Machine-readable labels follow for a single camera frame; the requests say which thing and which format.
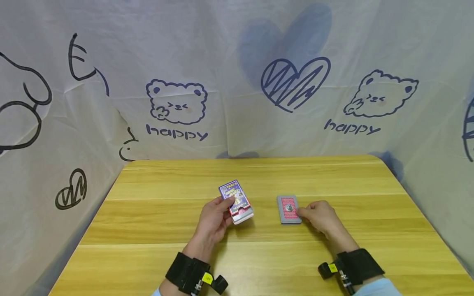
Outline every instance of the right hand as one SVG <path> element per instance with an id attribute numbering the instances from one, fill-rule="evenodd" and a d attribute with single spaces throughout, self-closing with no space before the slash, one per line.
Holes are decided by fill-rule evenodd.
<path id="1" fill-rule="evenodd" d="M 336 254 L 359 249 L 359 245 L 347 231 L 331 205 L 325 201 L 315 201 L 306 208 L 299 207 L 296 213 L 308 219 L 314 228 L 324 233 Z"/>
<path id="2" fill-rule="evenodd" d="M 328 239 L 333 232 L 344 228 L 334 208 L 325 200 L 314 201 L 306 208 L 299 207 L 296 209 L 296 213 L 298 216 L 308 219 L 311 225 L 324 233 Z"/>

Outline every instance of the deck of cards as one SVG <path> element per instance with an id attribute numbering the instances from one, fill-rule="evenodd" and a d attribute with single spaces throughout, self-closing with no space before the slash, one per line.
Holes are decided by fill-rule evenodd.
<path id="1" fill-rule="evenodd" d="M 219 187 L 219 191 L 223 199 L 232 196 L 236 199 L 234 204 L 229 208 L 234 224 L 242 223 L 254 216 L 254 210 L 250 206 L 250 202 L 237 180 L 222 185 Z"/>

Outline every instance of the yellow label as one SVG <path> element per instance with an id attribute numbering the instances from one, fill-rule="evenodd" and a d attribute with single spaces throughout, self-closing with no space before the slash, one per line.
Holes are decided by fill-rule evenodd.
<path id="1" fill-rule="evenodd" d="M 332 272 L 332 273 L 335 273 L 337 272 L 337 267 L 334 263 L 331 263 L 329 264 L 329 270 Z"/>
<path id="2" fill-rule="evenodd" d="M 206 272 L 204 276 L 202 277 L 202 281 L 209 285 L 212 284 L 212 281 L 213 281 L 212 275 Z"/>

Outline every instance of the wrinkled fabric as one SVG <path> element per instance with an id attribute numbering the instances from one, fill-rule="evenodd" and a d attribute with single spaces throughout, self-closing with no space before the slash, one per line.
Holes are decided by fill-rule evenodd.
<path id="1" fill-rule="evenodd" d="M 5 3 L 0 287 L 47 291 L 45 270 L 136 159 L 372 154 L 472 270 L 473 12 L 469 0 Z"/>

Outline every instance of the wrist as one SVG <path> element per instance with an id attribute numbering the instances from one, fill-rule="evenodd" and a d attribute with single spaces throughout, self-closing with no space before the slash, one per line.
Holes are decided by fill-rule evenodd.
<path id="1" fill-rule="evenodd" d="M 190 258 L 199 259 L 205 263 L 209 263 L 214 243 L 204 236 L 194 235 L 184 247 L 182 253 Z"/>
<path id="2" fill-rule="evenodd" d="M 327 238 L 336 254 L 360 249 L 357 242 L 342 224 L 328 232 Z"/>

